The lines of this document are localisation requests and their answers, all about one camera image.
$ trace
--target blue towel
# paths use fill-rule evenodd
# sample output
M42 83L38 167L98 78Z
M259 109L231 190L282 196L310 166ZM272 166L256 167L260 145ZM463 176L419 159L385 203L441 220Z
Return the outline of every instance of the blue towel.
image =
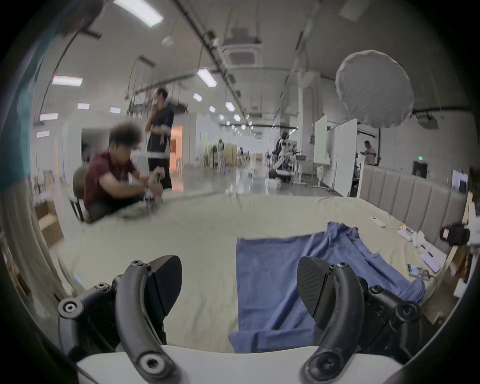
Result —
M297 292L302 256L348 263L369 287L380 285L403 300L420 302L425 285L409 283L361 242L358 229L330 222L325 232L288 239L237 241L239 331L228 336L236 353L310 346L314 321Z

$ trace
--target upholstered headboard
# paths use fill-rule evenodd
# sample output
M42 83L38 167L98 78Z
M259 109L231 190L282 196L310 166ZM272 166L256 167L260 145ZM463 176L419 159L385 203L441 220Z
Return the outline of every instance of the upholstered headboard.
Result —
M461 222L467 196L448 186L413 175L362 164L358 197L383 209L446 254L448 243L440 240L440 229Z

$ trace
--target black chair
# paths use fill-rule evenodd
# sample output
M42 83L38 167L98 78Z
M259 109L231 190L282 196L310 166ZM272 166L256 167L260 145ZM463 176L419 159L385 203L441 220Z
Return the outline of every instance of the black chair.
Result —
M68 198L70 200L73 213L75 213L75 217L82 223L90 223L88 217L87 220L85 220L82 208L80 206L80 200L83 200L85 195L85 174L87 172L87 168L88 164L82 165L73 174L72 189L74 197L69 196Z

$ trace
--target maroon shirt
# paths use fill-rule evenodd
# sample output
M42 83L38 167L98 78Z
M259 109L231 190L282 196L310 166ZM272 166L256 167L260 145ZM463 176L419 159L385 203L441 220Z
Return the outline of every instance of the maroon shirt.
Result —
M131 160L127 161L124 165L113 165L109 151L96 155L90 161L85 175L85 208L89 209L94 202L111 197L100 186L99 179L103 175L111 173L118 181L128 181L128 174L136 170Z

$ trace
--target white partition wall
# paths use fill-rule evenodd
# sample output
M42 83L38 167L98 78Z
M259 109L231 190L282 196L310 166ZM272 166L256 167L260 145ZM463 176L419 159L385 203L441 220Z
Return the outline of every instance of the white partition wall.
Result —
M325 164L327 142L327 115L315 123L315 145L313 147L313 162Z
M357 119L337 125L327 131L327 153L332 165L324 170L324 183L347 197L352 187L357 147Z

